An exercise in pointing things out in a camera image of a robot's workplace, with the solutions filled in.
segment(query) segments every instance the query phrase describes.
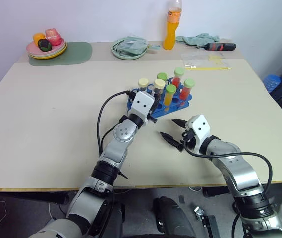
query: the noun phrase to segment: stacked plates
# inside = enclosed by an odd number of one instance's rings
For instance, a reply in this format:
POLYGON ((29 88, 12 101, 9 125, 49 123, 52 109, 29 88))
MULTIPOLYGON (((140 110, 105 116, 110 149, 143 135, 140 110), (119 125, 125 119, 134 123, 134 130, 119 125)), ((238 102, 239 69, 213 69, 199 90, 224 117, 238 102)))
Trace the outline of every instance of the stacked plates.
POLYGON ((67 48, 67 42, 63 39, 60 45, 52 46, 52 49, 50 51, 43 52, 32 41, 30 44, 26 46, 26 51, 30 57, 36 59, 50 59, 62 54, 66 50, 66 48, 67 48))

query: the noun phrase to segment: bottle cap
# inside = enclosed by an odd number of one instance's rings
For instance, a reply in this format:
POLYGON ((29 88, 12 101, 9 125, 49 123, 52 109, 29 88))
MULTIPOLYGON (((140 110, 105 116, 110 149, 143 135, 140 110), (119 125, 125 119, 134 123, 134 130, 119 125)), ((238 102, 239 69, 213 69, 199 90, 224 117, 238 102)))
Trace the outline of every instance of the bottle cap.
POLYGON ((147 78, 140 78, 138 84, 140 88, 146 88, 149 84, 149 80, 147 78))
POLYGON ((192 78, 188 78, 185 80, 184 82, 185 88, 192 88, 193 86, 195 86, 195 81, 192 78))
POLYGON ((159 73, 156 78, 159 78, 159 79, 161 79, 161 80, 166 81, 166 80, 167 80, 167 74, 165 74, 165 73, 159 73))
POLYGON ((168 94, 174 94, 176 92, 177 88, 176 88, 175 85, 169 84, 169 85, 166 86, 165 90, 166 90, 166 93, 168 93, 168 94))
POLYGON ((185 74, 184 68, 176 68, 174 74, 178 77, 183 76, 185 74))
POLYGON ((157 78, 154 80, 154 87, 158 89, 163 89, 165 87, 165 81, 157 78))

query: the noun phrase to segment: table edge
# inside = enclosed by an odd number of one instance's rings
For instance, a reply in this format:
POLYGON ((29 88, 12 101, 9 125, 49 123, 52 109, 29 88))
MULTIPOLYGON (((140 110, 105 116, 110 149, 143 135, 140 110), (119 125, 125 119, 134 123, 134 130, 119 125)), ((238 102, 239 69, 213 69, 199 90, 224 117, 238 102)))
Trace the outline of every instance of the table edge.
MULTIPOLYGON (((183 185, 140 185, 140 186, 118 186, 115 189, 146 189, 146 188, 172 188, 172 187, 218 187, 226 186, 225 183, 219 184, 183 184, 183 185)), ((0 188, 0 192, 61 192, 78 191, 79 188, 0 188)))

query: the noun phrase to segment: green placemat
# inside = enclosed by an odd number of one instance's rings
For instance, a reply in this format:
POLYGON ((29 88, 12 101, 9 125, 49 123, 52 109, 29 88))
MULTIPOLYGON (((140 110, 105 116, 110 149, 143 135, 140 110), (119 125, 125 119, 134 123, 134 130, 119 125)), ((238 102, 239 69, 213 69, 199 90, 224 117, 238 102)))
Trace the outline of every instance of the green placemat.
POLYGON ((92 46, 88 42, 67 42, 67 49, 61 55, 51 59, 35 59, 29 56, 32 66, 51 66, 79 64, 88 61, 92 54, 92 46))

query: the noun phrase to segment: screwdriver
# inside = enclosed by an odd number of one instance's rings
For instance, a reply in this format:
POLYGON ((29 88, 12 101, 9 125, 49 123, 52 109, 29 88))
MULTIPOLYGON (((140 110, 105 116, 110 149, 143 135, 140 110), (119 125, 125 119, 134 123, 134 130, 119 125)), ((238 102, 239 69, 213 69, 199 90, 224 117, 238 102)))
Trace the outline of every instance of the screwdriver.
POLYGON ((235 43, 207 43, 204 46, 186 46, 186 48, 202 48, 207 51, 234 51, 235 43))

